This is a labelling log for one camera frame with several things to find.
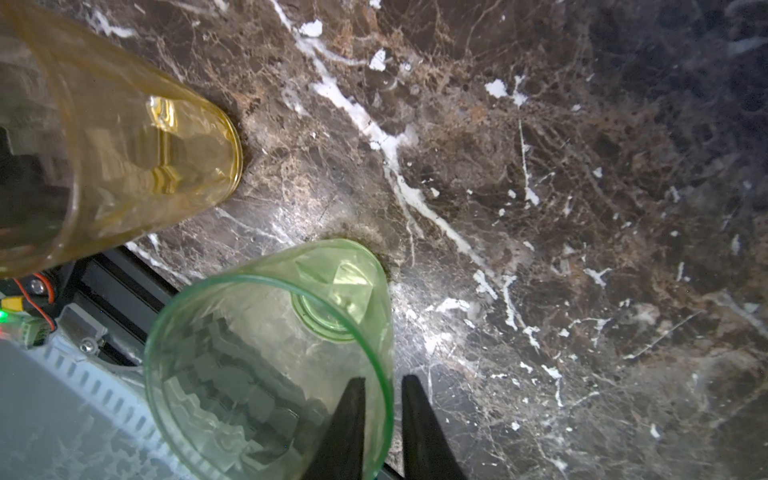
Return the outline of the yellow glass cup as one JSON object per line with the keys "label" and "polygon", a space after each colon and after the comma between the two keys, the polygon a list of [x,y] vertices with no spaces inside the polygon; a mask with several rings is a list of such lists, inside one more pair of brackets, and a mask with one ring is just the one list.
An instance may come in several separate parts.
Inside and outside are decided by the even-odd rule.
{"label": "yellow glass cup", "polygon": [[30,1],[1,5],[1,274],[22,277],[212,208],[243,153],[228,116]]}

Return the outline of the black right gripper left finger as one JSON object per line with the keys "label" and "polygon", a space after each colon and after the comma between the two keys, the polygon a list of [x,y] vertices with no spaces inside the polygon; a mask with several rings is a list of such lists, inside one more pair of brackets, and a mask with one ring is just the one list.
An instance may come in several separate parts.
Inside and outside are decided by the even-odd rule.
{"label": "black right gripper left finger", "polygon": [[351,378],[325,436],[302,479],[360,480],[366,421],[366,388],[362,377]]}

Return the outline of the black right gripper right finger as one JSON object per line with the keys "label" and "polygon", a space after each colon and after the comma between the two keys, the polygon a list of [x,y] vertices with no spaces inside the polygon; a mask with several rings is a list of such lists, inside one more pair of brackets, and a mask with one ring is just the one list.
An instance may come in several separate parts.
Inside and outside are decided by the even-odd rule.
{"label": "black right gripper right finger", "polygon": [[466,479],[419,378],[404,376],[401,389],[405,478]]}

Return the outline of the green glass cup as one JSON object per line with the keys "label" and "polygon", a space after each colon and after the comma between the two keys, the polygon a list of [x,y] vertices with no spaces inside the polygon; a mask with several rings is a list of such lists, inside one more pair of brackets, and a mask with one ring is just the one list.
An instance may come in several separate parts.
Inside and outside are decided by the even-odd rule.
{"label": "green glass cup", "polygon": [[164,441],[199,479],[302,477],[356,380],[373,479],[394,428],[385,271],[363,245],[329,239],[199,281],[155,320],[144,379]]}

